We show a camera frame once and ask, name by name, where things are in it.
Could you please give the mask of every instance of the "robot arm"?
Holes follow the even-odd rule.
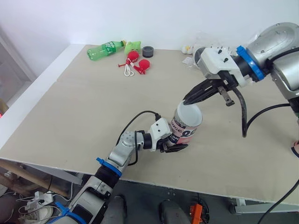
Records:
[[[248,79],[259,82],[269,73],[273,81],[299,116],[299,26],[284,22],[269,27],[248,45],[237,48],[233,57],[225,49],[200,48],[194,60],[207,80],[195,86],[184,104],[201,102],[220,93],[227,106],[234,104],[229,94]]]
[[[121,135],[119,143],[105,159],[97,158],[101,164],[94,176],[91,176],[83,188],[71,201],[68,208],[62,207],[62,216],[49,223],[55,224],[99,224],[104,218],[107,209],[107,199],[130,159],[136,146],[139,150],[149,149],[155,151],[158,141],[167,138],[172,131],[165,118],[160,118],[145,133],[125,132]]]

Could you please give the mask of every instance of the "white can lid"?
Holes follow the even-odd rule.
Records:
[[[179,118],[190,127],[195,127],[201,124],[202,114],[197,105],[184,105],[184,101],[180,102],[177,108]]]

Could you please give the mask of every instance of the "table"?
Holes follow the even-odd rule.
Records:
[[[154,110],[171,120],[184,95],[204,80],[197,68],[181,63],[186,56],[179,51],[155,50],[146,75],[125,77],[117,66],[125,61],[123,53],[94,62],[85,53],[90,47],[70,45],[10,108],[17,113],[13,108],[21,105],[25,112],[18,112],[18,122],[6,139],[0,139],[0,158],[93,174],[99,166],[95,158],[109,154],[137,113]],[[32,87],[38,96],[33,96]],[[286,102],[270,77],[241,92],[249,118]],[[24,99],[28,95],[31,101]],[[296,118],[290,108],[269,111],[242,138],[241,108],[230,95],[236,102],[232,107],[226,107],[218,94],[198,104],[203,123],[188,148],[170,154],[144,150],[122,179],[234,198],[278,200],[299,178],[299,161],[290,150],[299,136]],[[10,120],[15,118],[11,113],[7,113]],[[152,115],[144,115],[129,130],[147,130],[153,122]],[[298,190],[285,203],[298,205]]]

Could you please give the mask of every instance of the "cable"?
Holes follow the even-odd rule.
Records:
[[[31,202],[35,197],[25,197],[25,198],[22,198],[21,195],[20,195],[20,199],[17,199],[16,202]]]
[[[279,200],[277,201],[274,205],[272,205],[260,218],[257,224],[260,224],[262,220],[265,218],[265,216],[270,213],[276,206],[278,206],[283,200],[285,200],[299,185],[299,179],[295,183],[295,185]]]
[[[272,64],[273,64],[273,62],[274,62],[275,60],[277,60],[277,59],[279,59],[279,58],[281,58],[281,57],[283,57],[283,56],[285,56],[285,55],[294,53],[294,52],[296,52],[296,51],[299,51],[299,48],[293,48],[293,49],[287,50],[287,51],[285,51],[285,52],[282,52],[282,53],[280,53],[280,54],[274,56],[273,58],[271,58],[270,60],[268,60],[268,61],[266,62],[267,67],[268,67],[268,68],[271,67]]]
[[[21,210],[21,208],[24,208],[25,207],[25,205],[24,206],[21,206],[19,209],[18,209],[18,212],[21,214],[21,215],[27,215],[27,214],[31,214],[31,213],[33,213],[33,212],[36,212],[36,211],[38,211],[38,210],[40,210],[40,209],[42,209],[42,208],[45,208],[45,207],[52,207],[52,208],[55,208],[55,209],[57,209],[60,213],[61,213],[61,210],[58,208],[58,207],[55,207],[55,206],[52,206],[52,205],[45,205],[45,206],[43,206],[43,207],[41,207],[41,208],[39,208],[39,209],[36,209],[36,210],[34,210],[34,211],[32,211],[32,212],[20,212],[20,210]]]
[[[140,112],[140,113],[137,114],[135,117],[133,117],[133,119],[130,120],[130,122],[125,126],[125,128],[122,130],[120,136],[118,137],[118,140],[117,140],[116,144],[119,143],[119,141],[120,141],[120,139],[121,139],[121,135],[126,131],[126,129],[130,126],[130,124],[131,124],[137,117],[139,117],[139,116],[140,116],[141,114],[143,114],[143,113],[152,113],[152,114],[154,114],[155,117],[156,117],[156,121],[157,121],[159,118],[161,118],[161,116],[160,116],[158,113],[154,112],[154,111],[142,111],[142,112]]]
[[[20,212],[21,208],[25,208],[25,205],[19,207],[19,209],[18,209],[19,214],[21,214],[21,215],[26,215],[26,214],[28,214],[28,212],[25,212],[25,213],[24,213],[24,212]]]
[[[51,175],[50,183],[49,183],[49,186],[48,186],[48,189],[47,189],[46,192],[48,192],[50,190],[50,187],[52,185],[52,180],[53,180],[53,175]]]
[[[126,129],[129,127],[129,125],[137,118],[139,117],[141,114],[143,113],[152,113],[155,115],[155,120],[159,120],[161,118],[160,114],[158,114],[157,112],[154,111],[142,111],[139,114],[137,114],[135,117],[133,117],[132,120],[130,120],[130,122],[125,126],[125,128],[122,130],[120,136],[118,137],[118,140],[116,142],[116,145],[120,142],[121,139],[121,135],[126,131]],[[135,165],[138,162],[138,150],[139,150],[139,146],[137,145],[137,131],[134,132],[134,138],[135,138],[135,161],[132,163],[129,163],[128,166],[132,166]]]
[[[10,217],[4,223],[6,223],[9,219],[11,219],[11,217],[13,216],[13,213],[14,213],[14,209],[11,210]]]
[[[10,194],[10,193],[14,193],[14,195],[16,195],[17,194],[17,192],[15,192],[15,191],[9,191],[9,192],[7,192],[7,193],[4,193],[3,195],[1,195],[0,197],[2,197],[2,196],[4,196],[4,195],[7,195],[7,194]]]
[[[54,196],[60,196],[60,197],[61,197],[62,199],[64,199],[65,201],[69,202],[69,201],[73,198],[73,185],[74,185],[74,183],[71,183],[71,196],[70,196],[69,199],[67,199],[67,198],[65,198],[65,197],[63,197],[62,195],[59,195],[59,194],[52,194],[53,197],[54,197]]]
[[[135,161],[132,163],[129,163],[128,166],[135,165],[138,162],[138,149],[139,147],[137,146],[137,131],[134,131],[134,138],[135,138]]]
[[[243,95],[236,87],[232,87],[232,91],[234,91],[235,95],[238,97],[241,109],[242,109],[242,136],[245,138],[247,135],[247,108]]]
[[[202,198],[199,198],[199,193],[197,193],[197,202],[200,204],[204,210],[204,214],[201,215],[201,219],[204,222],[204,224],[208,224],[210,222],[210,212],[209,212],[209,207],[205,200]]]
[[[274,105],[274,106],[269,106],[259,112],[257,112],[255,115],[253,115],[252,118],[250,118],[250,120],[247,122],[247,130],[250,126],[250,124],[254,121],[255,118],[257,118],[259,115],[261,115],[262,113],[265,113],[266,111],[269,111],[269,110],[272,110],[272,109],[275,109],[275,108],[279,108],[279,107],[285,107],[285,106],[291,106],[290,104],[277,104],[277,105]]]

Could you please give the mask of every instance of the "floor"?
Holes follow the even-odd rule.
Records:
[[[183,190],[168,189],[147,184],[119,181],[113,195],[125,196],[128,207],[128,224],[159,224],[158,205],[165,199],[178,203],[188,214],[192,201],[197,200],[197,193]],[[234,199],[220,196],[199,194],[209,206],[209,224],[256,224],[262,214],[232,215],[228,207],[235,203]],[[298,213],[271,213],[263,224],[298,224]]]

